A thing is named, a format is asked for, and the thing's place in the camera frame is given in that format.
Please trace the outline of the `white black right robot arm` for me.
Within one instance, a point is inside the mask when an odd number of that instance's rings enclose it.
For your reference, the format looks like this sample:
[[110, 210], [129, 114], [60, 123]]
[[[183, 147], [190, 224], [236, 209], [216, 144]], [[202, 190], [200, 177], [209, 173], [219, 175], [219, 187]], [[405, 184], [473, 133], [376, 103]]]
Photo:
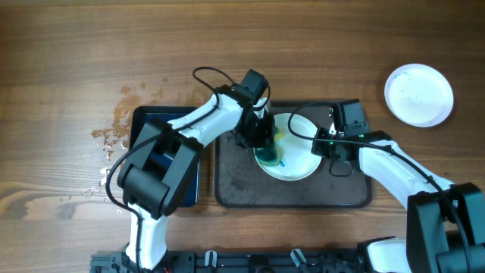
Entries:
[[365, 244], [371, 272], [482, 272], [484, 196], [454, 184], [406, 155], [382, 131], [370, 131], [357, 99], [328, 102], [333, 122], [315, 134], [312, 153], [343, 162], [379, 182], [406, 209], [406, 238]]

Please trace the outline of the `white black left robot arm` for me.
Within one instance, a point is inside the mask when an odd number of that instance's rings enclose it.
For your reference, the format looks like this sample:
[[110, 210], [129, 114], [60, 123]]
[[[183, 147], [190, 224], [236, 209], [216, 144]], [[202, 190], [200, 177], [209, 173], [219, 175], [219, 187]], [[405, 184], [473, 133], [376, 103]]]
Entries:
[[262, 74], [249, 70], [240, 83], [231, 80], [211, 91], [203, 106], [181, 118], [146, 121], [109, 173], [123, 190], [117, 206], [132, 215], [130, 242], [122, 252], [130, 272], [161, 270], [168, 219], [182, 205], [206, 146], [226, 132], [244, 149], [274, 144], [271, 87]]

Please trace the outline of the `white plate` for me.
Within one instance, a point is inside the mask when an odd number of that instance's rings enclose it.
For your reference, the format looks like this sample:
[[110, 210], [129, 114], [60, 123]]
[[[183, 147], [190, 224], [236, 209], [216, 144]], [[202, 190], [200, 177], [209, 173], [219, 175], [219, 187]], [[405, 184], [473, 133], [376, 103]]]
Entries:
[[454, 94], [449, 81], [425, 64], [406, 64], [386, 80], [383, 95], [390, 112], [413, 127], [435, 127], [452, 113]]
[[268, 167], [258, 163], [264, 172], [278, 180], [301, 180], [312, 174], [321, 163], [321, 157], [311, 153], [312, 141], [292, 134], [288, 129], [290, 113], [274, 116], [275, 127], [283, 129], [286, 136], [279, 142], [278, 148], [283, 153], [284, 166]]

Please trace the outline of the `green yellow sponge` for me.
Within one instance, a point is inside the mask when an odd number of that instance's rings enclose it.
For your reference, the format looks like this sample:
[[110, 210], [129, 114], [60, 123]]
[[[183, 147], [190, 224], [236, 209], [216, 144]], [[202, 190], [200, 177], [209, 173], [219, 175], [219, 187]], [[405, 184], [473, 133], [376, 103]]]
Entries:
[[255, 149], [255, 158], [263, 166], [284, 166], [283, 153], [278, 148], [279, 142], [286, 136], [283, 129], [277, 127], [274, 134], [274, 145], [271, 147]]

